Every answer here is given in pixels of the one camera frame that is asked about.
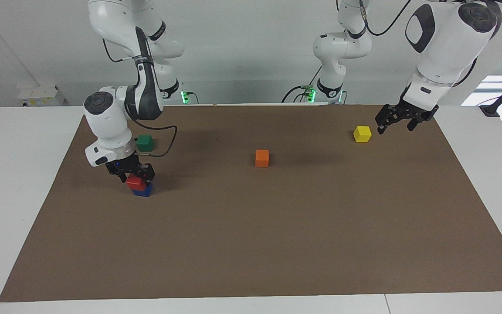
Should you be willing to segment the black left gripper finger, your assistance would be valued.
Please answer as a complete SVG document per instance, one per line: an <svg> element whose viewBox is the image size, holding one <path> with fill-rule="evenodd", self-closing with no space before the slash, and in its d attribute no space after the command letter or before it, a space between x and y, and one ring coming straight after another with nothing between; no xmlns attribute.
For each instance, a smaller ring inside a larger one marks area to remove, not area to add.
<svg viewBox="0 0 502 314"><path fill-rule="evenodd" d="M397 105L384 105L375 116L378 133L382 135L390 125L399 122L401 119L400 107Z"/></svg>
<svg viewBox="0 0 502 314"><path fill-rule="evenodd" d="M434 115L412 115L410 122L407 123L407 129L413 131L419 124L430 121Z"/></svg>

